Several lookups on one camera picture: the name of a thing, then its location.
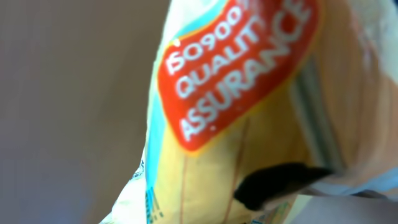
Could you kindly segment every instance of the gray wall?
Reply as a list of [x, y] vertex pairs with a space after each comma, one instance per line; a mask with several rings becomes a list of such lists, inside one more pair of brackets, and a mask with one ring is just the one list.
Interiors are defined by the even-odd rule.
[[98, 223], [134, 173], [168, 1], [0, 1], [1, 223]]

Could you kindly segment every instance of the red label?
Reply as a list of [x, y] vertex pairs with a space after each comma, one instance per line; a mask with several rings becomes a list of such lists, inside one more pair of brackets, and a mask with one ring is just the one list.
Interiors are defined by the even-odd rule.
[[197, 151], [286, 80], [319, 13], [317, 0], [228, 1], [214, 21], [174, 40], [157, 78], [180, 144]]

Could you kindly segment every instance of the plain background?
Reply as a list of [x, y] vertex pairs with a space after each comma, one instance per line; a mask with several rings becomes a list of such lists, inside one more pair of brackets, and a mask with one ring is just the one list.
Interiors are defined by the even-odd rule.
[[0, 0], [1, 223], [99, 223], [144, 147], [168, 1]]

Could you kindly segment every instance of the red badge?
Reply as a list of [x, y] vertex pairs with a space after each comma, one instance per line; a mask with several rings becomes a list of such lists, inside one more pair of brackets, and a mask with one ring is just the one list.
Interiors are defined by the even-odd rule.
[[159, 68], [165, 115], [191, 152], [290, 77], [319, 27], [317, 0], [237, 2], [174, 40]]

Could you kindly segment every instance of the light blue stripe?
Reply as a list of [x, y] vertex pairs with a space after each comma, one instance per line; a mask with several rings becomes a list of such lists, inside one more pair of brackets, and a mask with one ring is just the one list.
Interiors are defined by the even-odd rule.
[[[146, 154], [146, 190], [154, 189], [157, 177], [157, 168], [159, 165], [160, 153], [162, 150], [165, 117], [158, 94], [155, 94], [152, 102], [152, 115], [150, 117], [149, 139]], [[153, 201], [148, 200], [147, 210], [151, 211]]]
[[364, 190], [374, 190], [377, 192], [385, 192], [398, 187], [398, 167], [375, 177], [358, 187], [350, 187], [346, 185], [328, 184], [324, 182], [315, 183], [312, 187], [326, 194], [332, 195], [351, 195]]
[[218, 0], [211, 9], [209, 9], [207, 12], [201, 15], [198, 19], [195, 19], [193, 22], [185, 26], [183, 29], [180, 29], [180, 31], [178, 31], [177, 34], [174, 35], [174, 38], [172, 40], [177, 39], [184, 34], [189, 34], [209, 24], [220, 14], [221, 10], [223, 10], [226, 3], [227, 0]]

